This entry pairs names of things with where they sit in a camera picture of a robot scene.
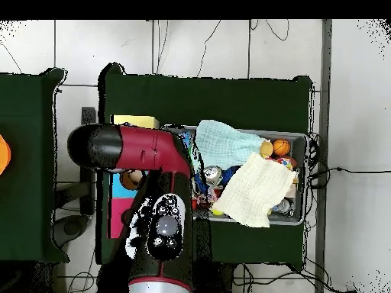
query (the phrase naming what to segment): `metal can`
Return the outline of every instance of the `metal can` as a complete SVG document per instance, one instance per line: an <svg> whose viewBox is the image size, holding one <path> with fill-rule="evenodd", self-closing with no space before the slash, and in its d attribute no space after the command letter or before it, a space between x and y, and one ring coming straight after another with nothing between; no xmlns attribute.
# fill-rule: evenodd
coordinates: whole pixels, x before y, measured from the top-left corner
<svg viewBox="0 0 391 293"><path fill-rule="evenodd" d="M210 185L218 185L223 177L222 170L218 166L208 166L204 169L206 183Z"/></svg>
<svg viewBox="0 0 391 293"><path fill-rule="evenodd" d="M288 200L283 199L278 205L275 205L272 208L272 211L278 212L280 214L288 214L290 211L290 203Z"/></svg>

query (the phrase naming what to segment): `pink block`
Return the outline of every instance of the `pink block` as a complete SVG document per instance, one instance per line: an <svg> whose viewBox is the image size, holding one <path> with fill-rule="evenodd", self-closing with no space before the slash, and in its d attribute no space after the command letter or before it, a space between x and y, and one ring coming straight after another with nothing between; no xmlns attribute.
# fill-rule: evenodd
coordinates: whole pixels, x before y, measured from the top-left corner
<svg viewBox="0 0 391 293"><path fill-rule="evenodd" d="M108 238L119 238L122 231L121 215L131 207L133 198L112 198L111 199L111 217L110 220L110 233L107 232Z"/></svg>

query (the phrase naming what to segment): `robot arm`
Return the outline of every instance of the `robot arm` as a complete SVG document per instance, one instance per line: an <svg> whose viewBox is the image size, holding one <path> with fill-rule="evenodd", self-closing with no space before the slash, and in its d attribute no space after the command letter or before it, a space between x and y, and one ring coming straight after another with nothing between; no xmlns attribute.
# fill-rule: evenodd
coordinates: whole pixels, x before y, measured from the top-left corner
<svg viewBox="0 0 391 293"><path fill-rule="evenodd" d="M76 164L92 169L150 171L124 217L99 289L109 291L105 282L116 275L112 291L192 293L191 164L180 139L163 130L90 124L70 134L68 151Z"/></svg>

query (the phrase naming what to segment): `blue block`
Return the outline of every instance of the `blue block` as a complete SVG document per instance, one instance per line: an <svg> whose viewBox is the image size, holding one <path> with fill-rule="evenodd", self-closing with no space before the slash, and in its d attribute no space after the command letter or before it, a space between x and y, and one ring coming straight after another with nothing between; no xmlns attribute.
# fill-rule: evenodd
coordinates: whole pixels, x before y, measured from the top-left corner
<svg viewBox="0 0 391 293"><path fill-rule="evenodd" d="M137 190L128 190L124 188L119 181L119 173L113 174L113 185L111 189L113 198L134 198L137 194Z"/></svg>

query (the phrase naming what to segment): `orange ball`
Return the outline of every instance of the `orange ball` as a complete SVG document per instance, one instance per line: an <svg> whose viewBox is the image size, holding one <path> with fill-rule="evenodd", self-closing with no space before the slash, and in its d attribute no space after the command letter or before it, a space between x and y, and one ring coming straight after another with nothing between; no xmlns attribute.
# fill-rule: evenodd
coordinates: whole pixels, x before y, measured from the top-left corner
<svg viewBox="0 0 391 293"><path fill-rule="evenodd" d="M0 135L0 174L3 173L3 171L9 164L10 160L11 160L11 150L7 142Z"/></svg>
<svg viewBox="0 0 391 293"><path fill-rule="evenodd" d="M289 149L290 145L288 140L278 139L273 143L273 152L278 156L286 155Z"/></svg>

